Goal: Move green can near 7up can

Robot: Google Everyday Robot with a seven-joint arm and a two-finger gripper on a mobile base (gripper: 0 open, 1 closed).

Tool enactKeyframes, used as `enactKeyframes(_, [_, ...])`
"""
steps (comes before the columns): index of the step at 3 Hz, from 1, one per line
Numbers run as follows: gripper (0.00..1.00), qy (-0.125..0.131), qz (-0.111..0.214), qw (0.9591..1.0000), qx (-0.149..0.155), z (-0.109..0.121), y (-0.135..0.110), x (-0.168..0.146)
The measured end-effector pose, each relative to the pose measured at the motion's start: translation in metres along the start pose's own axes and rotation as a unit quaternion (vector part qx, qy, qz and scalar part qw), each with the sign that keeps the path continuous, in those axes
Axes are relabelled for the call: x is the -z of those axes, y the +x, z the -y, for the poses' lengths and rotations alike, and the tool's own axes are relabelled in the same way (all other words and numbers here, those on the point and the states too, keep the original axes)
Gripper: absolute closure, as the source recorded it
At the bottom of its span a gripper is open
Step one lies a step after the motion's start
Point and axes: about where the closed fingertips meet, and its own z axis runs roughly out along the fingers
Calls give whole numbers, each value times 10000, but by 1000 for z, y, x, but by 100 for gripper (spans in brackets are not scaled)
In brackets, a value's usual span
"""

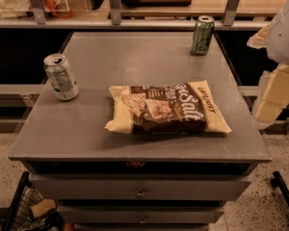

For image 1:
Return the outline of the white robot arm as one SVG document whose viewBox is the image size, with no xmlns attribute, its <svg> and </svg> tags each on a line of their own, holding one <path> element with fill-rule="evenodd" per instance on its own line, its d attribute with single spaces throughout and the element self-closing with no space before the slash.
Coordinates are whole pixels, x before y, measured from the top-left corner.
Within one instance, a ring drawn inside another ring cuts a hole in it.
<svg viewBox="0 0 289 231">
<path fill-rule="evenodd" d="M 289 104 L 289 0 L 264 26 L 249 38 L 247 46 L 265 48 L 269 59 L 278 63 L 273 72 L 264 71 L 252 107 L 254 123 L 265 128 L 274 123 Z"/>
</svg>

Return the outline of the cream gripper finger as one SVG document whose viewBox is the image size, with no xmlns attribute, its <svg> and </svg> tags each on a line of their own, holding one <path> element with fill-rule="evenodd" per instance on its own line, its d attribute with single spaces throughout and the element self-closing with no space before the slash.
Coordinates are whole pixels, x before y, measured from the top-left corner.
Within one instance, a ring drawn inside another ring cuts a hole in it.
<svg viewBox="0 0 289 231">
<path fill-rule="evenodd" d="M 258 84 L 253 117 L 273 123 L 289 104 L 289 64 L 279 64 L 273 72 L 264 71 Z"/>
<path fill-rule="evenodd" d="M 255 49 L 266 48 L 268 31 L 268 25 L 261 28 L 256 34 L 249 38 L 247 46 Z"/>
</svg>

